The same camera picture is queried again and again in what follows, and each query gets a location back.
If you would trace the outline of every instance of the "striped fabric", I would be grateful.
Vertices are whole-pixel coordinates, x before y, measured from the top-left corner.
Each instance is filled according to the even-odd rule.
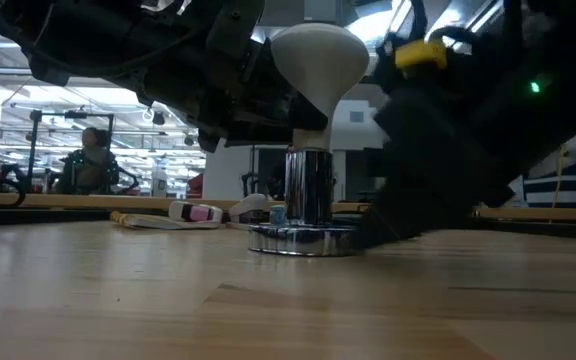
[[[556,207],[576,208],[576,164],[563,169],[561,179],[556,172],[523,182],[524,197],[529,207],[552,207],[561,180]]]

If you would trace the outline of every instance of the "wooden table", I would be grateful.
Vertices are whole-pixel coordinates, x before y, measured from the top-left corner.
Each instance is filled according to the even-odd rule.
[[[0,227],[0,359],[576,359],[576,240],[444,231],[350,258],[237,230]]]

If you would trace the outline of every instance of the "red object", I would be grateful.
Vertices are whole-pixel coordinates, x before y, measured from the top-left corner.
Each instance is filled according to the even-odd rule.
[[[186,199],[201,199],[204,191],[204,174],[199,174],[188,180]]]

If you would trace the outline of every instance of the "green light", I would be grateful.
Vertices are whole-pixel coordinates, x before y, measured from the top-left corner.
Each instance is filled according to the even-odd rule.
[[[541,92],[541,87],[539,86],[539,84],[537,84],[536,82],[531,82],[530,83],[530,90],[532,92],[534,92],[535,94]]]

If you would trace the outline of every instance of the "white funnel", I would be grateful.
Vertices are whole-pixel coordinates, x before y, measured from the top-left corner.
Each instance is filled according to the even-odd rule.
[[[279,72],[328,117],[325,131],[295,130],[296,149],[330,150],[330,133],[339,100],[365,75],[368,50],[350,31],[328,24],[301,24],[272,40]]]

